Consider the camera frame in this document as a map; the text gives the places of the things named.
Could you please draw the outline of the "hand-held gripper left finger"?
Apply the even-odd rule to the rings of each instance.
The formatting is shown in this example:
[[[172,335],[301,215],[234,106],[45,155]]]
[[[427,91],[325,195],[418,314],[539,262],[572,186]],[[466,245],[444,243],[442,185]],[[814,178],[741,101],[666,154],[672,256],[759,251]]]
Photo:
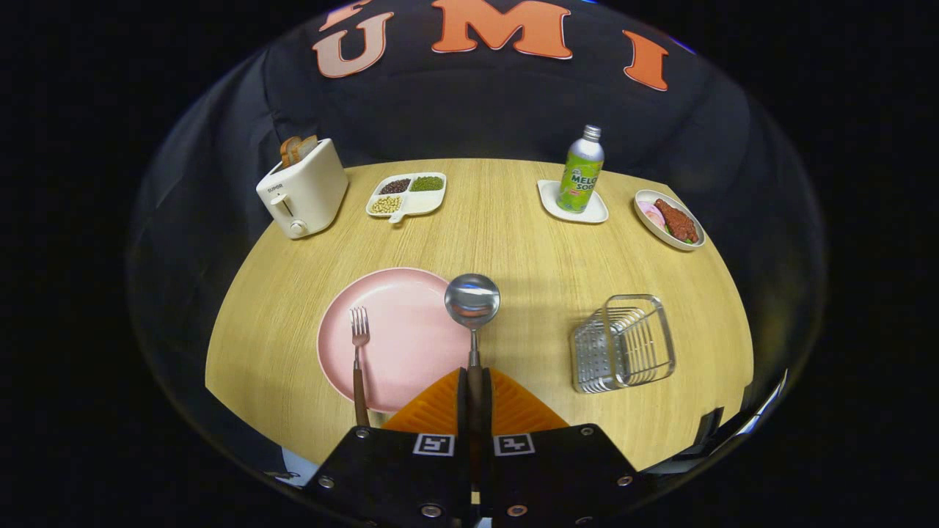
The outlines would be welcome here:
[[[449,377],[456,433],[356,425],[303,487],[304,497],[372,527],[472,526],[466,370]]]

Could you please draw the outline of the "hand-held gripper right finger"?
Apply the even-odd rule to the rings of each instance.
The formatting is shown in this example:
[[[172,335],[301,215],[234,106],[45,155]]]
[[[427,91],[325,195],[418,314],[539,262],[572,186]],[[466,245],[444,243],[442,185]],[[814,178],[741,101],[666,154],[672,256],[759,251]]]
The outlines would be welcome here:
[[[608,527],[647,499],[647,477],[600,425],[568,425],[497,369],[484,378],[481,513],[492,526]]]

